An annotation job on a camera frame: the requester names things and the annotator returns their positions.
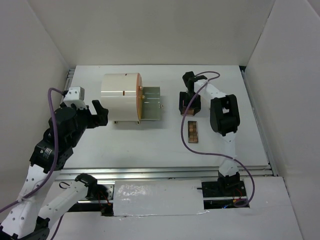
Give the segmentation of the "cream round drawer cabinet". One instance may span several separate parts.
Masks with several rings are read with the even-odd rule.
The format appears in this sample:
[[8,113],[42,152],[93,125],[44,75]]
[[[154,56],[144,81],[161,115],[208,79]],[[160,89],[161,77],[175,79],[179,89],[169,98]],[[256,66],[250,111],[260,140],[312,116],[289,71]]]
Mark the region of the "cream round drawer cabinet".
[[140,122],[136,104],[137,73],[105,74],[101,82],[100,103],[108,109],[111,122]]

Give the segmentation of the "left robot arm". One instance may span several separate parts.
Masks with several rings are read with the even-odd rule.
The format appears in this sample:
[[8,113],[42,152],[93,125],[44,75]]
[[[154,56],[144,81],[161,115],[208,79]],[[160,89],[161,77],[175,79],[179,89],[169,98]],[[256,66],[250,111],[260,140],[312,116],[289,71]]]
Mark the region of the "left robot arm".
[[107,200],[108,189],[92,175],[81,173],[72,186],[47,205],[43,204],[85,130],[108,123],[109,111],[98,100],[92,104],[95,114],[88,106],[80,109],[74,103],[71,106],[62,103],[51,112],[49,128],[34,147],[19,197],[9,205],[10,212],[0,224],[2,240],[45,240],[55,222],[77,201]]

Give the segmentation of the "long brown eyeshadow palette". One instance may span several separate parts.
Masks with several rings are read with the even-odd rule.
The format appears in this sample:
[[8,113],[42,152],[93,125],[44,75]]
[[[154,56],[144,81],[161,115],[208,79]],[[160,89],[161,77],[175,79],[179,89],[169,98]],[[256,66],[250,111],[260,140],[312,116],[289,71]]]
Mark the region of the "long brown eyeshadow palette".
[[198,144],[199,136],[198,136],[198,123],[197,121],[188,121],[187,122],[187,132],[188,132],[188,143]]

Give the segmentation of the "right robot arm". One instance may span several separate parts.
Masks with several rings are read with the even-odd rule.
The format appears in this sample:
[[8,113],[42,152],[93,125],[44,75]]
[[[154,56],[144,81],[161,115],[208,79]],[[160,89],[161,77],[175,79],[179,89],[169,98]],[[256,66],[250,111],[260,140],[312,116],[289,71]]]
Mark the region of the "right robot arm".
[[[230,195],[240,184],[238,162],[235,160],[235,138],[240,126],[240,114],[237,97],[226,94],[210,84],[211,80],[221,75],[216,71],[204,71],[198,74],[189,71],[183,76],[186,92],[179,93],[179,111],[182,115],[180,137],[182,144],[192,153],[205,156],[222,157],[218,168],[218,192],[223,196]],[[192,150],[184,139],[184,123],[187,115],[194,116],[201,110],[201,100],[209,106],[209,123],[214,133],[224,141],[222,153],[206,153]]]

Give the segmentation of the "pink square eyeshadow palette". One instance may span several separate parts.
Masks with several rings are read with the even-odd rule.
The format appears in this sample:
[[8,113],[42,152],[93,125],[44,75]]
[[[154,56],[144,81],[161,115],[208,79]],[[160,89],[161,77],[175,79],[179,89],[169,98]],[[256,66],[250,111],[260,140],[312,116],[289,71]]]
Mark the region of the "pink square eyeshadow palette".
[[191,106],[188,108],[188,104],[184,101],[182,102],[182,115],[194,116],[196,114],[195,109]]

